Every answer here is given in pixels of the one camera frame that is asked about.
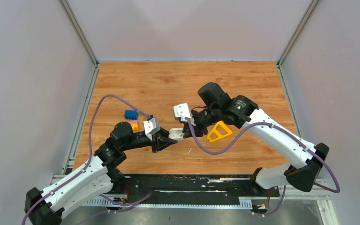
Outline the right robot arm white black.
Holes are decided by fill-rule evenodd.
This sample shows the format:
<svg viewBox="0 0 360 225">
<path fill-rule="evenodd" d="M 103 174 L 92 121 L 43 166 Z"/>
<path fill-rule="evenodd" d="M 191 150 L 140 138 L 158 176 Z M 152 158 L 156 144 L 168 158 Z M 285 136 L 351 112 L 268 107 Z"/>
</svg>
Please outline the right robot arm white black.
<svg viewBox="0 0 360 225">
<path fill-rule="evenodd" d="M 257 103 L 246 96 L 238 95 L 231 98 L 219 84 L 209 82 L 198 90 L 199 97 L 205 103 L 203 110 L 198 112 L 183 103 L 174 106 L 175 118 L 184 123 L 183 138 L 196 139 L 207 133 L 207 128 L 217 122 L 233 125 L 240 133 L 230 144 L 220 151 L 209 151 L 208 154 L 222 154 L 230 149 L 245 132 L 257 136 L 273 147 L 287 162 L 271 168 L 257 168 L 249 182 L 250 192 L 262 195 L 274 186 L 291 185 L 299 191 L 310 192 L 316 185 L 316 179 L 329 147 L 324 143 L 314 144 L 290 132 L 275 122 Z"/>
</svg>

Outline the white earbud charging case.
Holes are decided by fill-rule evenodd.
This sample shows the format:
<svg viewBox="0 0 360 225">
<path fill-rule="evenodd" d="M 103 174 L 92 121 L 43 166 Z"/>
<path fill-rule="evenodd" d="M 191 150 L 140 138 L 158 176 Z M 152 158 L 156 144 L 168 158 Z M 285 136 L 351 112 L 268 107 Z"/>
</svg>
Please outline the white earbud charging case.
<svg viewBox="0 0 360 225">
<path fill-rule="evenodd" d="M 181 141 L 184 139 L 183 128 L 171 128 L 168 137 L 172 140 Z"/>
</svg>

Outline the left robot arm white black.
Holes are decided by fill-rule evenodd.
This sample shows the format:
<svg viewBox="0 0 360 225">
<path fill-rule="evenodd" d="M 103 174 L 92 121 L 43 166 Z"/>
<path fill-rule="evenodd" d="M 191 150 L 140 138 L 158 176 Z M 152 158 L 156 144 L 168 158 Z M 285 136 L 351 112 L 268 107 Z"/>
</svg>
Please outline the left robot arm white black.
<svg viewBox="0 0 360 225">
<path fill-rule="evenodd" d="M 118 169 L 125 151 L 151 146 L 154 153 L 183 138 L 182 128 L 165 130 L 152 118 L 144 121 L 144 131 L 134 132 L 128 122 L 118 123 L 110 137 L 84 164 L 61 180 L 42 190 L 36 187 L 26 194 L 25 217 L 33 225 L 59 225 L 88 200 L 111 191 L 121 193 L 124 175 Z"/>
</svg>

